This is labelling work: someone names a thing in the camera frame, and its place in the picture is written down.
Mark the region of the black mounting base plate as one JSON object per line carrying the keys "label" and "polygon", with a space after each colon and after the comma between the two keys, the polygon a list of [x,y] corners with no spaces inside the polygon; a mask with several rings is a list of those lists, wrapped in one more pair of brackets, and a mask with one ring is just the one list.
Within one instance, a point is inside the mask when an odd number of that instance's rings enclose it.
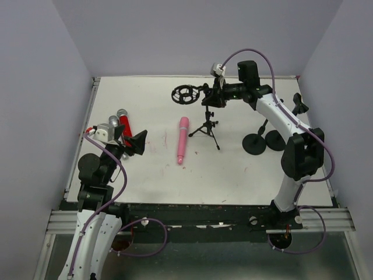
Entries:
{"label": "black mounting base plate", "polygon": [[273,205],[199,205],[133,203],[111,206],[124,225],[151,218],[148,225],[137,223],[119,236],[134,243],[220,243],[266,241],[266,231],[302,229],[295,221],[298,211],[280,214]]}

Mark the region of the pink microphone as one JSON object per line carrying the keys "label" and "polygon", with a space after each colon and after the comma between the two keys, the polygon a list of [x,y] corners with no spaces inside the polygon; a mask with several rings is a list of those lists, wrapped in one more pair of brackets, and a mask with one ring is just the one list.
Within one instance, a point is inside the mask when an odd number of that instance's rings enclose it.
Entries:
{"label": "pink microphone", "polygon": [[185,150],[187,146],[187,137],[189,129],[189,118],[182,117],[179,124],[179,140],[178,140],[178,150],[177,150],[177,163],[182,165],[185,157]]}

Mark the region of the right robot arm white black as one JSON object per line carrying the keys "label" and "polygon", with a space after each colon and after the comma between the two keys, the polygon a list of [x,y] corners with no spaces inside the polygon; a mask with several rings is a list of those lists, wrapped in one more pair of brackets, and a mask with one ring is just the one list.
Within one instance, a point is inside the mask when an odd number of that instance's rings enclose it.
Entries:
{"label": "right robot arm white black", "polygon": [[280,213],[295,210],[302,187],[323,165],[321,129],[312,129],[299,120],[278,98],[274,86],[261,85],[255,61],[238,63],[239,83],[225,81],[225,67],[213,64],[214,83],[202,100],[204,106],[223,108],[229,100],[243,100],[264,116],[286,141],[281,157],[284,178],[272,201]]}

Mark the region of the black round base stand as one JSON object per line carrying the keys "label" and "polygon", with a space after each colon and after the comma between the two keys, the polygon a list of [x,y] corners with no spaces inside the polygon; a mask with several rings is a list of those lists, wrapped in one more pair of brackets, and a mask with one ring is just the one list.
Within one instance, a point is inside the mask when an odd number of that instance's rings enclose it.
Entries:
{"label": "black round base stand", "polygon": [[260,155],[266,149],[266,141],[263,137],[268,120],[259,127],[258,132],[255,134],[248,134],[242,140],[242,147],[250,155]]}
{"label": "black round base stand", "polygon": [[[297,116],[304,114],[309,110],[309,107],[302,102],[302,96],[299,93],[295,93],[293,96],[293,102],[295,104],[292,113]],[[265,136],[267,146],[274,151],[284,151],[286,143],[281,137],[278,131],[271,130]]]}

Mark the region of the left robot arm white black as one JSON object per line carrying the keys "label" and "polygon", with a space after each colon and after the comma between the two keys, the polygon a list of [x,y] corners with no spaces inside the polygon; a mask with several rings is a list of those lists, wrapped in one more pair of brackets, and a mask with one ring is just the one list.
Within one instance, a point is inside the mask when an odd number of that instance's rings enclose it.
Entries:
{"label": "left robot arm white black", "polygon": [[83,155],[78,161],[78,212],[75,233],[60,279],[90,279],[97,276],[92,271],[92,259],[100,229],[107,221],[111,231],[121,224],[121,214],[111,205],[124,192],[128,176],[121,163],[123,154],[142,155],[145,151],[147,130],[119,141],[124,125],[108,127],[103,124],[88,128],[83,134],[85,140],[102,151]]}

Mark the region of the silver microphone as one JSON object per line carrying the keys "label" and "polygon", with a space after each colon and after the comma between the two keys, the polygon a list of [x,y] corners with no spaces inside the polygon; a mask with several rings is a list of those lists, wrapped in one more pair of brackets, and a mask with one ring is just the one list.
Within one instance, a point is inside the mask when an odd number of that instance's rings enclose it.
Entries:
{"label": "silver microphone", "polygon": [[[117,116],[115,116],[115,115],[111,115],[111,116],[109,116],[109,118],[108,118],[108,123],[109,123],[110,125],[112,125],[113,127],[117,127],[117,126],[120,125],[120,123],[119,123],[119,118],[118,118]],[[123,159],[123,160],[128,160],[128,159],[129,159],[129,156],[128,156],[126,153],[124,153],[124,154],[122,155],[122,159]]]}

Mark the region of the red glitter microphone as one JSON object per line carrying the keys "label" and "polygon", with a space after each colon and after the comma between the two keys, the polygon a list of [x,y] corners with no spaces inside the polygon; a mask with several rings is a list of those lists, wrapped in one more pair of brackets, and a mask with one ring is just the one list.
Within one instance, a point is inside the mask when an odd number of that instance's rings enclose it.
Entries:
{"label": "red glitter microphone", "polygon": [[131,144],[128,142],[128,138],[132,137],[132,131],[131,126],[129,124],[128,112],[123,108],[119,109],[117,111],[117,117],[119,119],[119,123],[125,126],[124,131],[122,133],[124,143],[126,146],[130,146]]}

